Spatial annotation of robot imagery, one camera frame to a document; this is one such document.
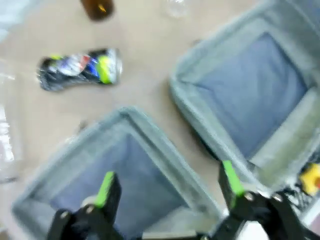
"gray fabric bin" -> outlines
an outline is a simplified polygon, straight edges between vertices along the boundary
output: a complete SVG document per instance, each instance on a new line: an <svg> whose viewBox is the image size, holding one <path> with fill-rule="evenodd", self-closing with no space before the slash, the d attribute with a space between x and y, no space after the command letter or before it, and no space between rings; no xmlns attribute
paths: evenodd
<svg viewBox="0 0 320 240"><path fill-rule="evenodd" d="M108 171L122 187L115 227L127 239L150 231L206 232L222 219L173 144L134 107L85 129L49 162L12 208L32 239L45 239L57 209L76 211L97 194Z"/></svg>
<svg viewBox="0 0 320 240"><path fill-rule="evenodd" d="M320 144L320 0L260 2L181 58L173 100L220 160L272 193Z"/></svg>

